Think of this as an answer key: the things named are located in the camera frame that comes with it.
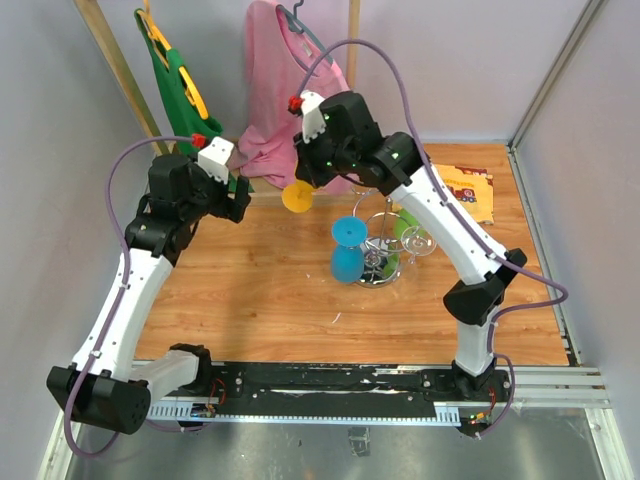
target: gray floor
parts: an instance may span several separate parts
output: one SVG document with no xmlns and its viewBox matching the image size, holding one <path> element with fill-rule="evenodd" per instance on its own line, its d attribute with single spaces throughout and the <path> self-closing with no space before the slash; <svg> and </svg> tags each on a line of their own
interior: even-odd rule
<svg viewBox="0 0 640 480">
<path fill-rule="evenodd" d="M 74 459 L 67 479 L 604 478 L 582 410 L 512 412 L 481 441 L 452 428 L 376 426 L 368 452 L 350 441 L 349 430 L 214 424 L 204 432 L 175 434 L 143 427 L 119 438 L 102 460 Z M 97 430 L 81 434 L 83 446 L 94 450 L 104 438 Z"/>
</svg>

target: pink cloth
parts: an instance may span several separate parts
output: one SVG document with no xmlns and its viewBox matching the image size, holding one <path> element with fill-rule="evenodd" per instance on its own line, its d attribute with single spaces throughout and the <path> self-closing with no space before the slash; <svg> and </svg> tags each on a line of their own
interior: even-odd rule
<svg viewBox="0 0 640 480">
<path fill-rule="evenodd" d="M 239 141 L 240 152 L 248 158 L 241 168 L 247 177 L 264 177 L 284 188 L 295 181 L 298 160 L 293 137 L 302 120 L 287 110 L 306 73 L 296 58 L 311 65 L 319 49 L 304 34 L 291 32 L 283 12 L 272 0 L 255 0 L 246 18 L 246 61 L 249 81 L 249 128 Z M 323 97 L 348 90 L 336 62 L 322 62 L 306 88 Z M 344 193 L 350 184 L 336 178 L 324 191 Z"/>
</svg>

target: wooden floor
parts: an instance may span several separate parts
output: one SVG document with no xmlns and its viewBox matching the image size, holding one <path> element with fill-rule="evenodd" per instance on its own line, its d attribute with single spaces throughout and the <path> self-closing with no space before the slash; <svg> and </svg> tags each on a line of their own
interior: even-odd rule
<svg viewBox="0 0 640 480">
<path fill-rule="evenodd" d="M 486 229 L 508 248 L 522 248 L 528 267 L 540 272 L 504 147 L 429 145 L 427 151 L 435 163 L 489 169 L 495 225 Z M 418 259 L 380 290 L 337 283 L 329 272 L 330 229 L 354 201 L 342 203 L 302 215 L 251 206 L 240 225 L 203 221 L 155 302 L 137 357 L 160 357 L 181 342 L 204 344 L 227 361 L 449 363 L 456 322 L 442 296 L 457 275 L 446 256 L 438 249 Z M 367 203 L 366 213 L 380 211 L 382 199 Z M 546 298 L 543 285 L 519 276 L 505 305 Z M 517 364 L 567 364 L 550 308 L 505 316 L 496 350 Z"/>
</svg>

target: white wall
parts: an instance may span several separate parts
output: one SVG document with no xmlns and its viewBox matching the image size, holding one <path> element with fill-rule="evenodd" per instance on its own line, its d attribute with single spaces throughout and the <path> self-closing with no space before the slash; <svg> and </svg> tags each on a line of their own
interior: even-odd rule
<svg viewBox="0 0 640 480">
<path fill-rule="evenodd" d="M 364 0 L 361 37 L 403 74 L 430 141 L 501 141 L 514 133 L 585 0 Z M 362 51 L 356 79 L 385 131 L 406 130 L 393 77 Z"/>
<path fill-rule="evenodd" d="M 222 123 L 224 135 L 230 137 L 239 137 L 247 128 L 244 18 L 250 3 L 251 0 L 150 2 L 156 25 L 180 52 L 210 114 Z M 295 0 L 281 3 L 291 10 Z M 100 0 L 99 4 L 160 130 L 171 133 L 149 51 L 133 18 L 133 12 L 141 8 L 142 2 Z M 325 45 L 347 36 L 349 5 L 346 0 L 309 0 L 298 10 L 298 15 Z M 338 52 L 334 57 L 344 70 L 346 52 Z"/>
<path fill-rule="evenodd" d="M 102 186 L 142 137 L 71 0 L 0 2 L 0 478 L 32 479 L 59 408 L 45 386 L 100 310 L 117 266 Z M 149 152 L 115 185 L 128 221 Z"/>
<path fill-rule="evenodd" d="M 246 128 L 243 24 L 250 0 L 151 0 L 225 134 Z M 290 7 L 294 0 L 283 0 Z M 147 48 L 133 20 L 140 0 L 100 0 L 150 108 L 170 131 Z M 347 35 L 348 0 L 308 0 L 302 20 L 325 45 Z M 542 82 L 585 0 L 364 0 L 360 37 L 396 60 L 420 133 L 431 141 L 505 141 Z M 345 50 L 336 53 L 345 67 Z M 356 89 L 385 131 L 406 130 L 386 66 L 362 51 Z"/>
<path fill-rule="evenodd" d="M 608 2 L 520 148 L 583 358 L 640 475 L 640 3 Z"/>
</svg>

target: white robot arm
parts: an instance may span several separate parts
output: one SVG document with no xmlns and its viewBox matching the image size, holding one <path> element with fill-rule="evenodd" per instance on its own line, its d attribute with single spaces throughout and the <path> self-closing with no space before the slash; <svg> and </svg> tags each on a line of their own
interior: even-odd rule
<svg viewBox="0 0 640 480">
<path fill-rule="evenodd" d="M 104 333 L 114 300 L 123 288 L 124 254 L 87 340 L 68 368 L 53 367 L 47 378 L 47 387 L 64 409 L 79 372 L 90 367 L 72 399 L 73 420 L 134 433 L 149 407 L 170 392 L 184 388 L 202 394 L 210 388 L 211 357 L 201 345 L 174 345 L 164 357 L 135 370 L 132 362 L 153 302 L 200 219 L 213 215 L 238 223 L 244 216 L 250 201 L 248 181 L 240 177 L 234 197 L 228 195 L 227 162 L 233 148 L 231 142 L 216 137 L 195 159 L 180 154 L 154 159 L 149 193 L 126 229 L 129 275 L 109 328 Z M 101 334 L 106 336 L 95 351 Z"/>
<path fill-rule="evenodd" d="M 365 186 L 378 188 L 405 208 L 451 259 L 460 276 L 460 282 L 444 298 L 458 321 L 454 368 L 471 388 L 478 388 L 495 365 L 489 342 L 491 319 L 515 276 L 496 256 L 523 266 L 526 257 L 522 251 L 508 252 L 473 220 L 445 187 L 436 168 L 423 164 L 412 137 L 404 133 L 383 137 L 361 95 L 347 91 L 324 99 L 305 91 L 301 98 L 292 98 L 289 109 L 302 116 L 302 132 L 295 139 L 299 181 L 308 183 L 312 190 L 337 175 L 357 174 Z M 445 192 L 446 200 L 436 187 Z M 495 255 L 478 247 L 452 209 Z"/>
</svg>

